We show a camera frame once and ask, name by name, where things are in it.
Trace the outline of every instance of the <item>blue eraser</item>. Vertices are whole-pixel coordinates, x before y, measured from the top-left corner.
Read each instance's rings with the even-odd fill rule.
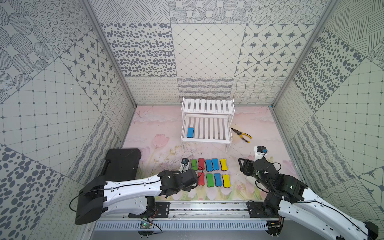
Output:
[[[193,132],[195,129],[193,127],[188,128],[187,138],[193,138]]]
[[[215,173],[214,177],[215,177],[216,187],[221,187],[223,185],[223,182],[221,181],[221,174],[220,173]]]
[[[205,160],[205,164],[207,166],[207,172],[213,171],[213,169],[212,169],[212,160],[211,159]]]
[[[212,158],[212,165],[214,170],[219,170],[220,167],[218,165],[218,159],[217,158]]]

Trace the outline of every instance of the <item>red eraser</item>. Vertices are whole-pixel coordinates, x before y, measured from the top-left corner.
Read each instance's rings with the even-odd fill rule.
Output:
[[[201,169],[205,169],[205,167],[204,167],[204,165],[205,165],[205,159],[204,158],[199,158],[199,169],[198,170],[201,170]]]
[[[205,174],[203,172],[200,172],[197,174],[197,176],[199,177],[199,186],[204,186],[204,184],[205,184],[205,182],[204,182],[205,176],[204,175]]]

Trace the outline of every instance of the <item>white wooden shelf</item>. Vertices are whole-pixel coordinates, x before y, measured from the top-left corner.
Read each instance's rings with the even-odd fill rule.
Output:
[[[182,147],[185,142],[211,142],[226,145],[232,143],[230,125],[235,106],[228,100],[184,99],[182,104]],[[194,128],[193,138],[187,137],[188,128]]]

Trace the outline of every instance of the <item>patterned wall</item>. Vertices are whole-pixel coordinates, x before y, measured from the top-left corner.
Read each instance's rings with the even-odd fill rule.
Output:
[[[384,239],[384,2],[342,0],[275,106],[307,184]]]
[[[328,0],[90,2],[137,104],[268,105]]]
[[[134,111],[78,0],[0,3],[0,79],[0,238],[75,239]]]

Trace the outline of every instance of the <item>yellow eraser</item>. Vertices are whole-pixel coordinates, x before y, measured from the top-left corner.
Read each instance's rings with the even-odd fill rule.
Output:
[[[226,159],[220,159],[220,165],[221,165],[221,171],[226,171],[228,170],[227,168],[227,160]]]
[[[224,187],[231,187],[231,183],[229,182],[229,175],[223,174],[223,186]]]

